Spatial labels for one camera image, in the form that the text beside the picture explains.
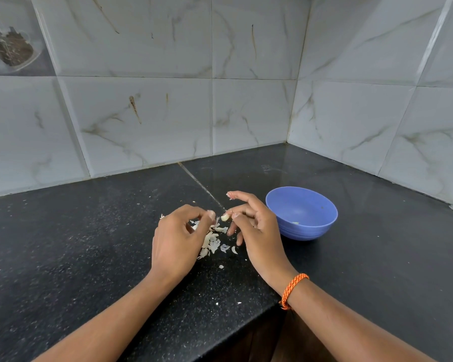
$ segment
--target black countertop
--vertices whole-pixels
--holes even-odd
[[[394,335],[453,361],[445,203],[291,145],[184,165],[224,207],[235,205],[225,193],[236,189],[261,199],[284,185],[326,195],[338,220],[319,240],[284,239],[294,266]],[[223,211],[177,164],[0,197],[0,361],[31,360],[135,286],[150,269],[159,216],[184,203]],[[121,360],[195,360],[278,307],[245,248],[238,253],[198,261]]]

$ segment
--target forearm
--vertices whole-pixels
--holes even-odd
[[[339,362],[433,362],[309,280],[293,289],[288,303]]]
[[[35,361],[116,361],[175,282],[149,273],[125,296],[68,335]]]

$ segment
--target backsplash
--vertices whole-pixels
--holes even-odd
[[[453,204],[453,0],[313,0],[288,142]]]
[[[0,195],[283,142],[310,0],[0,0]]]

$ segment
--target orange bracelet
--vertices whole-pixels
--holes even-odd
[[[309,280],[309,276],[307,274],[300,273],[298,276],[295,276],[294,279],[290,281],[290,283],[288,284],[287,288],[284,291],[284,294],[282,295],[282,299],[279,301],[279,304],[280,306],[282,306],[282,309],[284,310],[292,309],[287,303],[287,298],[290,296],[290,292],[292,292],[297,283],[302,281],[304,278],[307,278]]]

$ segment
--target decorative tile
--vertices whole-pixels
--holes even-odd
[[[55,75],[30,0],[0,0],[0,75]]]
[[[296,79],[310,0],[212,0],[213,75]]]
[[[56,78],[0,77],[0,194],[88,176],[64,109]]]
[[[420,84],[453,86],[453,4],[423,72]]]
[[[300,78],[415,85],[445,0],[314,0]]]
[[[213,80],[213,153],[284,142],[293,80]]]
[[[211,79],[59,81],[92,176],[211,155]]]
[[[416,89],[379,175],[453,204],[453,89]]]
[[[33,0],[57,74],[211,77],[211,0]]]
[[[413,91],[410,86],[300,80],[288,141],[377,174]]]

